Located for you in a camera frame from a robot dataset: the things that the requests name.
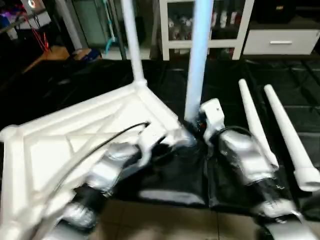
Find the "blue tube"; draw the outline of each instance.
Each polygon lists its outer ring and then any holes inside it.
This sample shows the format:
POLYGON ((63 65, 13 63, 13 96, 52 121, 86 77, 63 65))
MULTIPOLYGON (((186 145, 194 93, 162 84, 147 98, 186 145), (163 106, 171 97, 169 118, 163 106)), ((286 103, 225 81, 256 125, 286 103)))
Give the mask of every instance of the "blue tube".
POLYGON ((196 0, 194 4, 192 47, 184 109, 184 119, 192 124, 196 122, 200 109, 214 1, 196 0))
POLYGON ((108 42, 107 42, 106 45, 105 45, 105 54, 107 54, 107 53, 109 52, 109 49, 110 49, 111 44, 112 44, 113 42, 114 42, 114 41, 112 41, 112 38, 110 38, 110 39, 108 40, 108 42))

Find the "robotic arm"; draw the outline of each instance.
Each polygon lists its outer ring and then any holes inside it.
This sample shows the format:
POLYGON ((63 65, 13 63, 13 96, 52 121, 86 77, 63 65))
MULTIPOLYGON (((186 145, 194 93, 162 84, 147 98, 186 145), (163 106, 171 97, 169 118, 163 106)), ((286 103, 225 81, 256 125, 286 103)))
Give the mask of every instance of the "robotic arm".
POLYGON ((150 162, 153 148, 167 132, 158 124, 149 124, 138 136, 136 144, 111 143, 102 158, 78 187, 67 204, 58 225, 45 240, 87 239, 98 223, 106 201, 112 196, 118 181, 135 174, 150 162))
POLYGON ((204 139, 227 161, 255 203, 260 240, 317 240, 295 204, 282 197, 273 159, 258 138, 241 127, 225 127, 218 99, 201 106, 206 116, 204 139))

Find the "white tube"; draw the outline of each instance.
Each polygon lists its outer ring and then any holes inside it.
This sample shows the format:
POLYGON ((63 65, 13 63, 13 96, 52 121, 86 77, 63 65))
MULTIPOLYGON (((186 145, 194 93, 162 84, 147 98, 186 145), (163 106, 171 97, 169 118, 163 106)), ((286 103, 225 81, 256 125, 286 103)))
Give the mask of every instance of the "white tube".
POLYGON ((320 172, 313 166, 275 90, 268 84, 264 87, 264 91, 290 153, 295 168, 294 176, 299 188, 306 192, 320 190, 320 172))
POLYGON ((245 116, 248 122, 249 130, 251 133, 253 133, 256 136, 261 146, 264 148, 264 152, 266 154, 266 157, 270 161, 270 163, 273 165, 274 168, 278 169, 279 164, 278 164, 277 158, 269 147, 264 129, 261 125, 256 107, 255 107, 254 101, 252 100, 246 80, 241 79, 239 81, 239 87, 240 87, 242 102, 243 102, 245 116))
POLYGON ((194 1, 192 48, 184 110, 184 119, 190 123, 195 123, 200 109, 213 4, 213 0, 194 1))
POLYGON ((58 10, 60 10, 59 13, 62 15, 66 30, 69 33, 74 49, 77 50, 84 48, 78 35, 76 25, 72 19, 72 15, 68 8, 67 2, 65 0, 57 0, 56 3, 58 10))
POLYGON ((146 85, 147 81, 142 70, 140 50, 137 36, 136 21, 132 0, 121 0, 126 39, 128 41, 134 83, 146 85))

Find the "white connector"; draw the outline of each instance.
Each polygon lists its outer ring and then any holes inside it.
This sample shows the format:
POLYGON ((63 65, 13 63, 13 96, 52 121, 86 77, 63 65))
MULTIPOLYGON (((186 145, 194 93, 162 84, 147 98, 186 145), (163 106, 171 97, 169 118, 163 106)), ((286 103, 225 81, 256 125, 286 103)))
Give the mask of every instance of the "white connector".
POLYGON ((138 145, 141 149, 142 158, 139 167, 146 165, 151 159, 152 149, 165 138, 167 130, 158 123, 151 123, 139 135, 138 145))
POLYGON ((222 111, 220 102, 217 98, 211 99, 203 103, 200 107, 200 112, 206 115, 206 130, 203 134, 203 139, 209 146, 213 134, 225 127, 225 115, 222 111))

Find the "tiled floor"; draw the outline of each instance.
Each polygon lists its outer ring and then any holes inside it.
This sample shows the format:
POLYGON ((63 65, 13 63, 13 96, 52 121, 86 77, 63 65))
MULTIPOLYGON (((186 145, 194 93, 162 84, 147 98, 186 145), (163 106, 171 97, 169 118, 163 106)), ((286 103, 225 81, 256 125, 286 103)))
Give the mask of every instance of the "tiled floor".
MULTIPOLYGON (((310 222, 320 237, 320 223, 310 222)), ((110 200, 90 240, 254 240, 250 217, 110 200)))

